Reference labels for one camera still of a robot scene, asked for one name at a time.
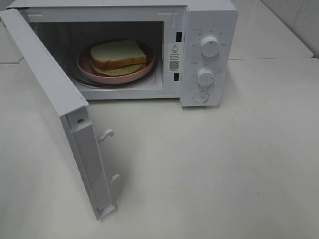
power knob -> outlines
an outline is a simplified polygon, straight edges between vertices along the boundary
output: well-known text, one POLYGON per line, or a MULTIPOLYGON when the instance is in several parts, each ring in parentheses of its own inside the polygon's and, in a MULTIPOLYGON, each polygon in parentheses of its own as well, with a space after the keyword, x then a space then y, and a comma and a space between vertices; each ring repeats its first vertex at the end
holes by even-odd
POLYGON ((206 36, 200 41, 199 45, 203 56, 213 57, 219 52, 220 40, 217 36, 206 36))
POLYGON ((200 86, 210 86, 215 80, 215 75, 210 69, 203 68, 196 73, 196 79, 200 86))

sandwich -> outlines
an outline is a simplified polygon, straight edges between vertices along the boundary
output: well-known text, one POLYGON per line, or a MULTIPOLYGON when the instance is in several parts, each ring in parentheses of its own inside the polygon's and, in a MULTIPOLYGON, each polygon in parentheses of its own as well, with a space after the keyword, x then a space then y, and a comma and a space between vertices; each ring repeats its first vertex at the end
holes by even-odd
POLYGON ((91 66, 106 76, 127 75, 146 67, 146 55, 133 39, 95 45, 90 49, 91 66))

white table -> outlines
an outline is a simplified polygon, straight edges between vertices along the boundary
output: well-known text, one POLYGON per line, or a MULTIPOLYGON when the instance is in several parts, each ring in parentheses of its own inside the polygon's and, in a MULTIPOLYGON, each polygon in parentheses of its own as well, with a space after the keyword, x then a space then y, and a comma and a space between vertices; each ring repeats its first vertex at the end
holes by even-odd
MULTIPOLYGON (((230 59, 309 58, 308 48, 260 1, 233 0, 239 11, 230 59)), ((0 23, 0 63, 17 62, 0 23)))
POLYGON ((1 65, 0 238, 308 238, 319 235, 319 60, 231 60, 219 107, 178 100, 88 108, 119 210, 97 222, 18 65, 1 65))

rectangular slot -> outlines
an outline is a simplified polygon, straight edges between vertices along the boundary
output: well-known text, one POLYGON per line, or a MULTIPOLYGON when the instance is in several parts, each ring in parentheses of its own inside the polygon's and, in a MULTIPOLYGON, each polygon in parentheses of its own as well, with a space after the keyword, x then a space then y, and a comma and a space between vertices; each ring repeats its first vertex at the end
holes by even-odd
POLYGON ((177 32, 176 33, 176 42, 181 42, 181 37, 182 37, 182 33, 181 32, 177 32))
POLYGON ((179 73, 174 73, 174 81, 179 81, 179 73))

white microwave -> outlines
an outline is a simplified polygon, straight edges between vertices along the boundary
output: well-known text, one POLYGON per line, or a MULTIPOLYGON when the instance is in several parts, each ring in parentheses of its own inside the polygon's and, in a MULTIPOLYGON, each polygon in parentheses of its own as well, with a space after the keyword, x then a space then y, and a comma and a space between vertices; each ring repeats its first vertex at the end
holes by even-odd
POLYGON ((108 177, 86 100, 179 98, 183 107, 218 105, 237 10, 230 0, 16 0, 0 12, 32 93, 59 142, 68 141, 97 219, 112 212, 108 177), (108 39, 150 46, 156 63, 129 84, 79 74, 76 57, 108 39))

